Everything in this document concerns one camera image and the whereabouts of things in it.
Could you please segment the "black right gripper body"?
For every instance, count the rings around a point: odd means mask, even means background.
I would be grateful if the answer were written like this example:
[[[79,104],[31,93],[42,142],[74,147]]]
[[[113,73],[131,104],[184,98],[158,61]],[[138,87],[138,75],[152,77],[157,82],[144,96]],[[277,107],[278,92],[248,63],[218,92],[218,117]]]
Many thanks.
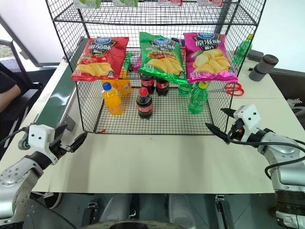
[[[227,140],[229,142],[247,142],[249,138],[249,127],[248,125],[242,120],[237,119],[229,131],[227,135]]]

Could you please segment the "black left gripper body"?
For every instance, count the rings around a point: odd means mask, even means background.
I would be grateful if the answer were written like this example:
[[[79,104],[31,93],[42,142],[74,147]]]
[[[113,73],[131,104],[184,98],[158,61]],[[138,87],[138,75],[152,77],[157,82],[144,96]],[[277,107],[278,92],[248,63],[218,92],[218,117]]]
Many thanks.
[[[62,156],[64,156],[67,152],[71,151],[70,146],[63,145],[61,140],[55,140],[50,144],[50,151],[56,156],[59,160]]]

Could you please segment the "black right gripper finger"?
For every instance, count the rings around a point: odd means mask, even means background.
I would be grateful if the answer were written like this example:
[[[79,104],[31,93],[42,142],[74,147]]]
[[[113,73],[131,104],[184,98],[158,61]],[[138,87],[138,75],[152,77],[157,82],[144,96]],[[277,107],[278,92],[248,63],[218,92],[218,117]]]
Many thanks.
[[[223,111],[229,117],[234,117],[234,113],[236,112],[236,110],[231,108],[221,108],[220,110]]]
[[[228,136],[225,132],[221,131],[220,128],[213,124],[205,123],[206,127],[217,137],[222,139],[225,143],[230,143]]]

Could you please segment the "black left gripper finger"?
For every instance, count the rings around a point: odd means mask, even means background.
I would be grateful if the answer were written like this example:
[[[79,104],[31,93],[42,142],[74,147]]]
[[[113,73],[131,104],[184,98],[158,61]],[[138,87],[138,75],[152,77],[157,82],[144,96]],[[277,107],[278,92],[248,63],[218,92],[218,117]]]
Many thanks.
[[[71,152],[75,152],[84,143],[87,134],[87,132],[83,132],[74,139],[74,142],[70,145]]]
[[[56,127],[56,140],[61,140],[64,131],[66,130],[67,124],[61,124]]]

